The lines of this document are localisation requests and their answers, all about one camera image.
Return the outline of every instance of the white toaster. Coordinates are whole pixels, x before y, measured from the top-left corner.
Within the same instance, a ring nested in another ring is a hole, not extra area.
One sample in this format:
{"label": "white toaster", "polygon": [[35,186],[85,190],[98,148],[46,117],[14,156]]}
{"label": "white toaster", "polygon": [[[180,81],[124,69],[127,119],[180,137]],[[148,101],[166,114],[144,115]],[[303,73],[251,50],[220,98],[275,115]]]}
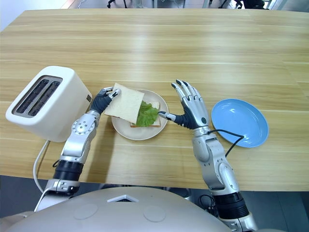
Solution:
{"label": "white toaster", "polygon": [[91,93],[73,69],[48,66],[21,91],[5,116],[43,139],[63,142],[91,99]]}

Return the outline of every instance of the wooden table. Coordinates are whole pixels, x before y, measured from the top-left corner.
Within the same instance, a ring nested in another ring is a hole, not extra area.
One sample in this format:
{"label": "wooden table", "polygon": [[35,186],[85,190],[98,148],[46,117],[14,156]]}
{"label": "wooden table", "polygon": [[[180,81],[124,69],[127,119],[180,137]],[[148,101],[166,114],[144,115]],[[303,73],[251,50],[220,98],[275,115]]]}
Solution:
{"label": "wooden table", "polygon": [[[27,11],[1,33],[0,174],[32,177],[44,141],[5,119],[44,67],[73,68],[96,94],[115,82],[160,94],[182,113],[170,82],[191,82],[209,113],[225,98],[258,107],[269,123],[260,147],[228,156],[242,190],[309,191],[309,14],[224,9]],[[206,188],[191,132],[172,122],[155,138],[121,137],[101,117],[81,181]],[[218,136],[225,149],[230,143]],[[54,174],[51,143],[39,178]]]}

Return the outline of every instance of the bread slice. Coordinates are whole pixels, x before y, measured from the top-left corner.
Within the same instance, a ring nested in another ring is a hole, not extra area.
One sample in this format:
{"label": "bread slice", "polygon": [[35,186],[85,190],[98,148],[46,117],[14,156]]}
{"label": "bread slice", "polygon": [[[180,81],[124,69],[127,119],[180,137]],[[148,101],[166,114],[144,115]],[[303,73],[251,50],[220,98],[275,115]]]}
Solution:
{"label": "bread slice", "polygon": [[[153,108],[156,108],[158,110],[160,110],[160,102],[158,101],[145,101],[147,104],[151,104]],[[160,127],[161,123],[160,123],[160,117],[158,116],[155,120],[155,122],[153,124],[150,125],[150,127]],[[130,123],[130,127],[137,127],[135,124]]]}
{"label": "bread slice", "polygon": [[118,83],[115,83],[114,89],[120,89],[121,93],[112,100],[104,114],[136,123],[144,93],[129,89]]}

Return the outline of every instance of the chair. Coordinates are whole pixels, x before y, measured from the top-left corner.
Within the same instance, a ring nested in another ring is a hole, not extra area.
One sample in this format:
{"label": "chair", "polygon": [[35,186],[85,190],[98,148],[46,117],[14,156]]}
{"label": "chair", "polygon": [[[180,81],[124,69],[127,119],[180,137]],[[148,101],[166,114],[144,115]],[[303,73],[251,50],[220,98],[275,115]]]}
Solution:
{"label": "chair", "polygon": [[[219,6],[218,8],[222,9],[223,5],[226,3],[227,0],[224,0],[224,2]],[[242,3],[240,0],[234,0],[236,2],[236,8],[241,9],[242,8]]]}
{"label": "chair", "polygon": [[110,8],[110,7],[111,7],[111,3],[114,2],[114,1],[116,1],[116,0],[110,0],[110,1],[108,1],[107,7]]}
{"label": "chair", "polygon": [[[226,3],[227,0],[224,0],[224,2],[219,6],[218,8],[223,8],[223,5]],[[241,9],[242,3],[241,0],[234,0],[236,2],[236,8]],[[245,5],[246,9],[264,9],[265,2],[263,0],[242,0],[243,4]]]}

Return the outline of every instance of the beige plate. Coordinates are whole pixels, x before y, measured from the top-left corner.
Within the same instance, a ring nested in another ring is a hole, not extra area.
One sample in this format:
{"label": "beige plate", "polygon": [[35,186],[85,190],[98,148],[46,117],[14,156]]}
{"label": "beige plate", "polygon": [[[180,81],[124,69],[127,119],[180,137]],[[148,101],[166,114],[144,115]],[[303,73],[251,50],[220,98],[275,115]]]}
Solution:
{"label": "beige plate", "polygon": [[[160,111],[168,112],[168,105],[164,101],[164,99],[149,90],[139,90],[139,92],[145,93],[143,100],[147,102],[160,102]],[[130,127],[130,123],[118,117],[112,116],[112,125],[114,126],[115,130],[121,134],[122,136],[132,139],[132,140],[145,140],[150,139],[157,134],[159,134],[163,128],[167,124],[167,120],[160,117],[160,127]]]}

